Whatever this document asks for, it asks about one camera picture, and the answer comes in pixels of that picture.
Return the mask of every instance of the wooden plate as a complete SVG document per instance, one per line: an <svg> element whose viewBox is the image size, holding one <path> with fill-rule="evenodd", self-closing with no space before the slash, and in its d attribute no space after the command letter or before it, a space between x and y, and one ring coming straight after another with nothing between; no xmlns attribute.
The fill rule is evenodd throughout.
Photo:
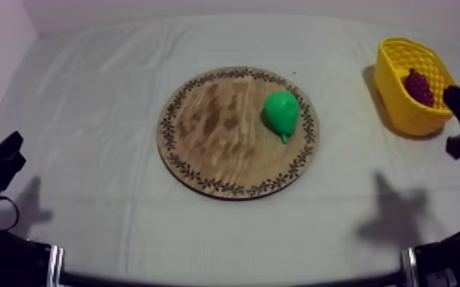
<svg viewBox="0 0 460 287"><path fill-rule="evenodd" d="M266 97L289 91L300 118L287 144L261 120ZM160 115L157 145L173 175L215 198L253 199L295 181L312 161L319 122L309 98L274 73L214 69L183 84Z"/></svg>

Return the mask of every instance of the yellow basket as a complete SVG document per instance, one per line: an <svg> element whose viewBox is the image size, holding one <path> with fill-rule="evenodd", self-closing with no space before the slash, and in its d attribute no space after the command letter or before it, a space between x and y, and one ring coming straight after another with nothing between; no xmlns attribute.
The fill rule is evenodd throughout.
<svg viewBox="0 0 460 287"><path fill-rule="evenodd" d="M408 76L411 68L428 79L435 99L433 108L414 100L404 88L403 79ZM437 54L422 44L403 38L381 41L374 68L374 82L392 124L406 134L431 134L452 117L451 111L442 102L442 93L455 82Z"/></svg>

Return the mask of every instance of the white tablecloth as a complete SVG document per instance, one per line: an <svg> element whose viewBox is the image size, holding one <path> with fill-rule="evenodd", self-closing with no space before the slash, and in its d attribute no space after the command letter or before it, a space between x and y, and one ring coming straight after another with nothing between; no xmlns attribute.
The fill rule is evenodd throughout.
<svg viewBox="0 0 460 287"><path fill-rule="evenodd" d="M436 50L460 84L460 42L334 18L213 15L41 38L0 107L28 163L6 192L15 233L66 248L66 269L185 284L322 282L395 270L398 253L460 230L460 160L445 139L390 132L373 98L379 41ZM278 73L312 100L320 143L288 189L222 202L178 183L157 120L186 80L223 66ZM0 203L0 225L10 223Z"/></svg>

